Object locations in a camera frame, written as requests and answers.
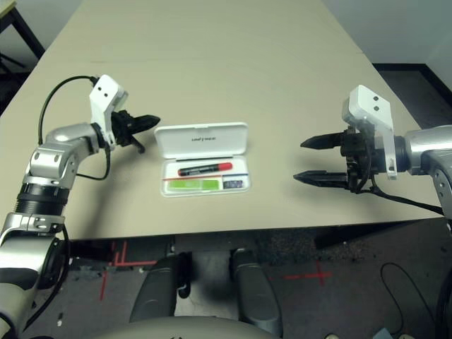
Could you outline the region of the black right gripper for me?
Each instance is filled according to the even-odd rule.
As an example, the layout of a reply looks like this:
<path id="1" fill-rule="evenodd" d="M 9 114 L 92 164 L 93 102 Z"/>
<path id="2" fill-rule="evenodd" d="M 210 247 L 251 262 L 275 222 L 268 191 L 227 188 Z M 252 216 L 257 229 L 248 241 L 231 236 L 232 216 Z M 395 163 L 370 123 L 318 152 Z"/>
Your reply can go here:
<path id="1" fill-rule="evenodd" d="M 327 188 L 349 189 L 354 194 L 375 194 L 374 171 L 378 165 L 372 162 L 378 155 L 375 150 L 375 127 L 373 125 L 349 126 L 344 132 L 312 136 L 300 144 L 301 148 L 331 149 L 340 146 L 340 154 L 345 158 L 347 174 L 309 170 L 294 174 L 301 183 Z"/>

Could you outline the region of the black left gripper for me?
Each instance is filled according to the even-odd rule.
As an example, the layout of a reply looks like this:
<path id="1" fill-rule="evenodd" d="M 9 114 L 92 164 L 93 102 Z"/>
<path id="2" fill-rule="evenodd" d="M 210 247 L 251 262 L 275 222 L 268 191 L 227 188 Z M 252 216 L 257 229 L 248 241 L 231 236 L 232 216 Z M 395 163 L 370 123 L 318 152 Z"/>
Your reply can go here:
<path id="1" fill-rule="evenodd" d="M 112 131 L 117 145 L 126 147 L 133 145 L 139 154 L 145 152 L 145 147 L 139 143 L 134 134 L 148 131 L 160 122 L 160 118 L 154 115 L 145 114 L 139 117 L 132 117 L 126 110 L 112 113 Z"/>

